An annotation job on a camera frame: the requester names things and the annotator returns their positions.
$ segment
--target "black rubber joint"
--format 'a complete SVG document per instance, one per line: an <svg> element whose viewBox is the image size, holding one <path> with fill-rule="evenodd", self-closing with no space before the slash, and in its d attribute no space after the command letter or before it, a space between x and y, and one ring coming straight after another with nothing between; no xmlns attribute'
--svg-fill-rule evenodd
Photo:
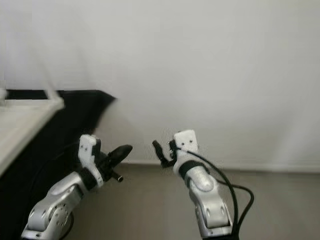
<svg viewBox="0 0 320 240"><path fill-rule="evenodd" d="M180 176L183 178L183 180L185 180L185 177L186 177L186 174L187 172L194 168L194 167L197 167L197 166L202 166L204 167L204 169L208 172L209 170L207 169L207 167L202 163L202 162L199 162L199 161L194 161L194 160L189 160L189 161L186 161L184 164L182 164L179 168L179 174Z"/></svg>
<svg viewBox="0 0 320 240"><path fill-rule="evenodd" d="M83 184L88 191L93 189L98 184L96 178L86 167L77 171L77 173L80 175L80 178L82 179Z"/></svg>

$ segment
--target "black cloth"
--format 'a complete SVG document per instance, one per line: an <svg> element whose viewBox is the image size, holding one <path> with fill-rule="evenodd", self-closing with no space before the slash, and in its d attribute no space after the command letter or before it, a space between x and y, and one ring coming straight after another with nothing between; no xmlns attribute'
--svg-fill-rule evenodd
<svg viewBox="0 0 320 240"><path fill-rule="evenodd" d="M115 99L102 91L59 91L60 110L28 144L0 178L0 239L20 239L32 207L77 162L77 142L92 134ZM46 99L43 91L9 90L9 99Z"/></svg>

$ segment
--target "robotic hand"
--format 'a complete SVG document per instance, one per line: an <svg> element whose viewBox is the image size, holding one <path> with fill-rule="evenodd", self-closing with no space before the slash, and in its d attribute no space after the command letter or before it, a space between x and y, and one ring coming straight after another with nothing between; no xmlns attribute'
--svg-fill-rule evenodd
<svg viewBox="0 0 320 240"><path fill-rule="evenodd" d="M100 152L101 141L82 135L78 157L82 169L74 171L53 185L46 197L39 201L28 217L21 237L28 240L58 240L72 210L94 188L100 188L110 178L118 182L123 177L113 168L125 159L133 147L123 145L108 155Z"/></svg>
<svg viewBox="0 0 320 240"><path fill-rule="evenodd" d="M161 166L163 168L173 166L174 173L182 177L189 188L190 198L195 205L195 215L201 237L206 240L239 240L241 223L238 222L238 204L233 187L243 189L249 192L251 196L251 200L246 207L248 209L245 209L241 218L245 217L253 203L253 193L246 187L232 185L218 168L198 155L199 148L193 130L176 133L173 140L168 143L171 161L165 158L162 147L157 141L153 141L152 144L157 157L161 161ZM219 183L228 185L233 199L234 225L228 207L219 195L218 181L210 175L207 166L200 159L221 174L225 182L219 181Z"/></svg>

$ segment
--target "silver robot arm segment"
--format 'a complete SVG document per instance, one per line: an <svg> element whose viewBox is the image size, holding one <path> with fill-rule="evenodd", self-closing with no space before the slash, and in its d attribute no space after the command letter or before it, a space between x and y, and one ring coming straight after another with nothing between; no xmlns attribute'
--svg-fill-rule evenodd
<svg viewBox="0 0 320 240"><path fill-rule="evenodd" d="M133 147L123 145L106 155L100 152L100 146L101 142L95 136L81 136L78 157L82 169L53 185L46 197L34 206L21 238L58 240L72 210L86 194L100 188L110 178L118 182L123 180L113 168L128 156Z"/></svg>
<svg viewBox="0 0 320 240"><path fill-rule="evenodd" d="M173 140L169 142L172 161L164 157L157 141L152 144L161 160L161 166L173 166L174 173L182 177L188 187L190 198L195 205L201 237L206 239L231 235L233 223L228 207L219 195L217 180L210 175L202 161L187 153L199 152L195 131L185 130L173 136Z"/></svg>

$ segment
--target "white wall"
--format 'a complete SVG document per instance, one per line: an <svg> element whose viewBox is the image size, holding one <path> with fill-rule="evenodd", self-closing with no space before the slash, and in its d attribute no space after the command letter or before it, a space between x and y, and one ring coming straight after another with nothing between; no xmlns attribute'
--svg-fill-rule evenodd
<svg viewBox="0 0 320 240"><path fill-rule="evenodd" d="M1 4L20 26L4 24L11 86L40 87L37 53L57 88L119 98L97 129L104 150L130 143L131 160L154 163L152 140L190 128L221 166L320 171L320 2Z"/></svg>

